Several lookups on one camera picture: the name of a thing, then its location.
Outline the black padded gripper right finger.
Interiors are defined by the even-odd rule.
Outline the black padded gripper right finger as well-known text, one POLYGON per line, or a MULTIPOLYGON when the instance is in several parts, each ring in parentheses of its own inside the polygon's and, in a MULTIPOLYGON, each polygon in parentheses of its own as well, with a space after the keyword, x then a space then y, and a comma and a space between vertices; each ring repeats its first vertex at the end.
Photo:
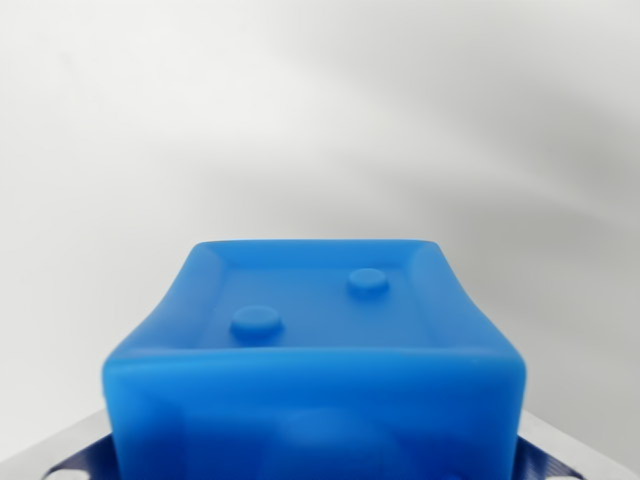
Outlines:
POLYGON ((514 479, 638 479, 603 453, 541 420, 521 413, 514 479))

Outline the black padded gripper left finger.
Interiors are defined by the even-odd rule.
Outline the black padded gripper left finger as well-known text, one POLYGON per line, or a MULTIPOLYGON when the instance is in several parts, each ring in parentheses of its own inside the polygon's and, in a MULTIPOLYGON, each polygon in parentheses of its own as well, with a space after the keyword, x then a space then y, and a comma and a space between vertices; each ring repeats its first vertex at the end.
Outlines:
POLYGON ((2 479, 117 479, 105 410, 72 424, 1 462, 2 479))

